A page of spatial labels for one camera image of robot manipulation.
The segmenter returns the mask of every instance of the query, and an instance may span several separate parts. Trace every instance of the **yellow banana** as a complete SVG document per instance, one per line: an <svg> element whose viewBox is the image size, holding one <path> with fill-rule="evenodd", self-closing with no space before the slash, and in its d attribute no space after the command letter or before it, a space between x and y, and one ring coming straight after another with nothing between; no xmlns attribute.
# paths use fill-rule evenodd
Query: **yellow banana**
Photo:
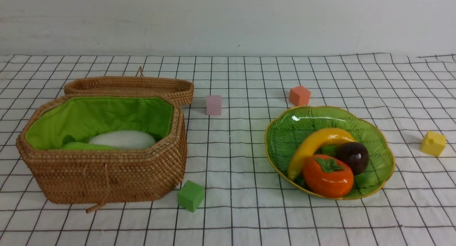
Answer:
<svg viewBox="0 0 456 246"><path fill-rule="evenodd" d="M327 145L341 145L348 142L356 142L352 135L340 128L324 128L310 134L293 155L288 166L288 178L293 181L302 172L306 159L315 154L315 152Z"/></svg>

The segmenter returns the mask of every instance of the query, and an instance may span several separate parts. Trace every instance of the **basket lid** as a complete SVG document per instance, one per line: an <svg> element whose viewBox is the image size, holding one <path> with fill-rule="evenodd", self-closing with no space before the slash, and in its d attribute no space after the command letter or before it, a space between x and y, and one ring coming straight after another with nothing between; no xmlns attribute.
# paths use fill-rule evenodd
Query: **basket lid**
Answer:
<svg viewBox="0 0 456 246"><path fill-rule="evenodd" d="M182 79L145 77L140 66L135 76L100 76L77 79L65 84L64 93L68 94L116 94L132 96L163 94L177 103L188 105L193 100L194 85Z"/></svg>

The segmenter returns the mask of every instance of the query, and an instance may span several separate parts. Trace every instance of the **pink block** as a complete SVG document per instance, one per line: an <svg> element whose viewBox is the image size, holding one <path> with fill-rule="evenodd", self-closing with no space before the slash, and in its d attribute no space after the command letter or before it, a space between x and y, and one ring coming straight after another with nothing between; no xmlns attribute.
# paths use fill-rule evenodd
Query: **pink block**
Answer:
<svg viewBox="0 0 456 246"><path fill-rule="evenodd" d="M206 115L222 115L222 97L208 95L206 97Z"/></svg>

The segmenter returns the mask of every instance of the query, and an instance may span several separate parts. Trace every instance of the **green plate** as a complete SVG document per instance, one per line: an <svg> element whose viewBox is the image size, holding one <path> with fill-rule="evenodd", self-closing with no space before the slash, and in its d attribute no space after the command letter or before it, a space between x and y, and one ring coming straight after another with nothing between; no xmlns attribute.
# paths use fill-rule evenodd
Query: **green plate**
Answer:
<svg viewBox="0 0 456 246"><path fill-rule="evenodd" d="M385 137L375 126L340 108L299 106L288 109L269 123L264 134L269 162L280 176L301 191L324 198L309 191L302 176L295 181L288 179L287 169L301 142L314 131L328 127L350 132L369 152L367 170L355 176L355 185L350 193L337 199L360 199L378 192L393 174L394 155L388 148Z"/></svg>

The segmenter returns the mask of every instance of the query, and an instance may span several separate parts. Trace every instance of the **toy persimmon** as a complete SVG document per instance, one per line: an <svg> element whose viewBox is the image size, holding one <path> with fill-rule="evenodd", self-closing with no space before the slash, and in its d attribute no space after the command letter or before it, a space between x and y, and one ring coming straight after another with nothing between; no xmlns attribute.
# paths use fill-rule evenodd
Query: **toy persimmon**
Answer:
<svg viewBox="0 0 456 246"><path fill-rule="evenodd" d="M347 195L354 184L350 167L324 154L309 157L304 162L302 174L312 192L327 198L340 198Z"/></svg>

